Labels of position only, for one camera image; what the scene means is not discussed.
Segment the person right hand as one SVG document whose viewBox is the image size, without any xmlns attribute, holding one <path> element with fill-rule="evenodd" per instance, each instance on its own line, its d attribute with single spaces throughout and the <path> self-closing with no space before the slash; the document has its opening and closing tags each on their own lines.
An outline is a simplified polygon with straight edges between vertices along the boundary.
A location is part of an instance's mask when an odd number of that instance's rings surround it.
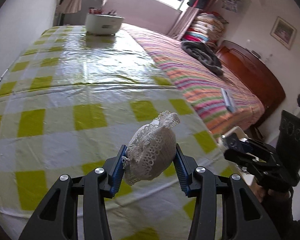
<svg viewBox="0 0 300 240">
<path fill-rule="evenodd" d="M 257 184 L 251 185 L 250 189 L 259 202 L 262 202 L 265 196 L 271 196 L 278 201 L 289 200 L 292 196 L 292 194 L 289 191 L 286 193 L 281 193 L 281 192 L 276 192 L 274 190 L 265 190 L 263 187 Z"/>
</svg>

